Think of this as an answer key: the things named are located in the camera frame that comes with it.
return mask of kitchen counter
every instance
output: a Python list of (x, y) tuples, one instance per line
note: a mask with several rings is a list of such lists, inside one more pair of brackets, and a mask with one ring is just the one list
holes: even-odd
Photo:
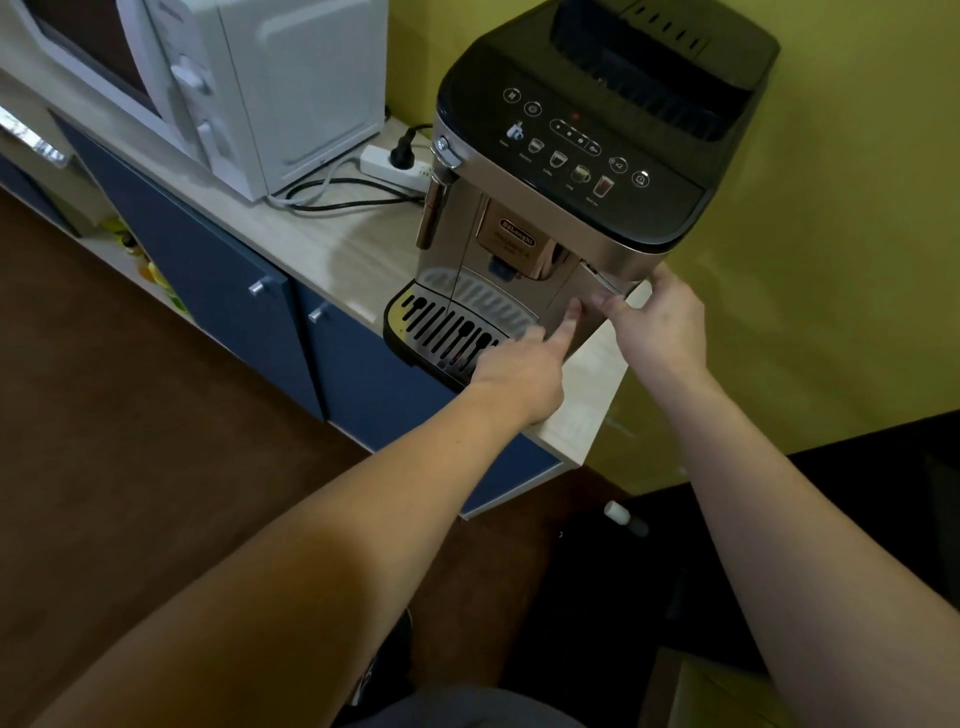
[[(382, 335), (387, 303), (417, 271), (414, 241), (419, 207), (393, 205), (300, 216), (267, 203), (250, 203), (48, 59), (6, 3), (0, 3), (0, 70), (129, 164)], [(392, 120), (371, 143), (390, 149), (405, 130), (405, 125)], [(430, 159), (425, 138), (418, 139), (416, 151), (419, 158)], [(355, 170), (345, 167), (344, 172), (352, 176)], [(369, 197), (364, 187), (335, 185), (324, 196), (324, 204)], [(631, 303), (640, 305), (649, 293), (644, 284)], [(564, 406), (526, 434), (564, 461), (582, 465), (626, 370), (612, 326), (604, 324), (564, 365)]]

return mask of microwave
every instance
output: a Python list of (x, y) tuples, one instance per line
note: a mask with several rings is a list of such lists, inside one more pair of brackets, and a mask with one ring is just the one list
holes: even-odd
[(43, 51), (251, 201), (379, 133), (388, 0), (11, 0)]

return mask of blue cabinet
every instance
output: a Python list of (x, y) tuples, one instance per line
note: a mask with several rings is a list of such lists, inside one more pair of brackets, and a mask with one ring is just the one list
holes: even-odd
[(321, 417), (291, 281), (84, 133), (58, 122), (197, 324)]
[[(329, 420), (370, 450), (422, 425), (453, 399), (426, 372), (409, 367), (383, 339), (298, 284), (308, 339)], [(464, 506), (469, 514), (558, 464), (523, 435), (493, 463)]]
[(0, 155), (0, 185), (6, 187), (54, 225), (76, 234), (73, 226), (63, 218), (57, 206), (50, 201), (47, 193), (36, 180), (3, 155)]

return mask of yellow wall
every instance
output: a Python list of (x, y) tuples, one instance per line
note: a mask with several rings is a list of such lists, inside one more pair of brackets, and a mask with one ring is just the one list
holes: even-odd
[[(537, 0), (392, 0), (390, 101), (432, 118), (469, 43)], [(791, 452), (960, 408), (960, 3), (729, 0), (783, 46), (724, 185), (671, 257), (710, 366)], [(588, 463), (684, 480), (632, 376)]]

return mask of black top cover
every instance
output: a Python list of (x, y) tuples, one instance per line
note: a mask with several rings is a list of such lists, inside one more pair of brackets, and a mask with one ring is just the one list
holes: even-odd
[(779, 52), (717, 0), (551, 0), (478, 39), (438, 112), (556, 204), (662, 253), (715, 192)]

